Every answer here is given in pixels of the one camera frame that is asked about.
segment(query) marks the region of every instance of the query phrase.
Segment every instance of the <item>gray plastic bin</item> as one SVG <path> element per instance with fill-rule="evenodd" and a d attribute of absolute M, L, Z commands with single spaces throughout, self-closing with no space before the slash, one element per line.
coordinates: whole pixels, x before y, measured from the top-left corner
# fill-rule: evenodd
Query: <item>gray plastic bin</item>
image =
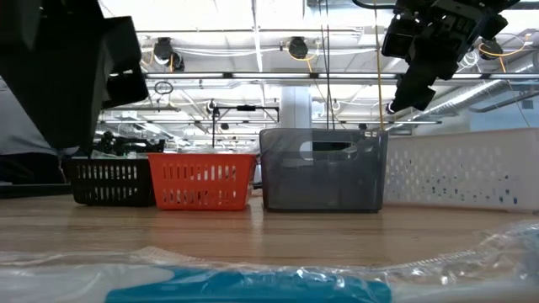
<path fill-rule="evenodd" d="M 382 208 L 385 132 L 262 130 L 260 152 L 267 210 L 376 213 Z"/>

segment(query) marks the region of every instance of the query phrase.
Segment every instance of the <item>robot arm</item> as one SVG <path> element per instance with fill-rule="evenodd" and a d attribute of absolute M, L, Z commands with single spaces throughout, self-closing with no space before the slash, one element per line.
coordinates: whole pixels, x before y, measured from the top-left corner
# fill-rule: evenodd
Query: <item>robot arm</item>
<path fill-rule="evenodd" d="M 395 99 L 386 107 L 389 114 L 414 107 L 425 110 L 435 91 L 436 78 L 449 80 L 458 62 L 476 39 L 493 40 L 506 25 L 504 9 L 519 0 L 397 0 L 394 6 L 359 5 L 369 9 L 392 9 L 382 54 L 403 58 L 409 68 L 398 80 Z"/>
<path fill-rule="evenodd" d="M 0 75 L 53 148 L 90 150 L 101 109 L 147 98 L 140 60 L 97 0 L 0 0 Z"/>

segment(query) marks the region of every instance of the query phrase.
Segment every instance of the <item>clear plastic wrap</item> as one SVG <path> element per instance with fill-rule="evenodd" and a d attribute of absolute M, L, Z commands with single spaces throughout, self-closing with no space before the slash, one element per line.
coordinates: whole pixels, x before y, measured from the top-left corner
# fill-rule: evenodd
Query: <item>clear plastic wrap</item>
<path fill-rule="evenodd" d="M 382 268 L 213 263 L 156 248 L 0 253 L 7 302 L 538 302 L 539 223 L 471 250 Z"/>

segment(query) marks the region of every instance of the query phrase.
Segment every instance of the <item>table surface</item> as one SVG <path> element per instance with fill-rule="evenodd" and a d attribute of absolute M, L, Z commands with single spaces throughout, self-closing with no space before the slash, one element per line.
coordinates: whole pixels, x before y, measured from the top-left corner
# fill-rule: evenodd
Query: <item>table surface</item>
<path fill-rule="evenodd" d="M 282 214 L 252 199 L 241 212 L 77 205 L 71 196 L 0 200 L 2 251 L 158 247 L 212 261 L 380 265 L 473 247 L 477 231 L 534 219 L 498 211 L 385 207 L 379 214 Z"/>

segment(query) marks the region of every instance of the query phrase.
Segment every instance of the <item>orange basket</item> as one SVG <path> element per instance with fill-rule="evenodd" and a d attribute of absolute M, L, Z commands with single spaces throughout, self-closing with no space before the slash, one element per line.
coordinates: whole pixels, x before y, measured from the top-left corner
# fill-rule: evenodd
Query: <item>orange basket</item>
<path fill-rule="evenodd" d="M 255 155 L 148 156 L 161 210 L 243 210 L 253 189 Z"/>

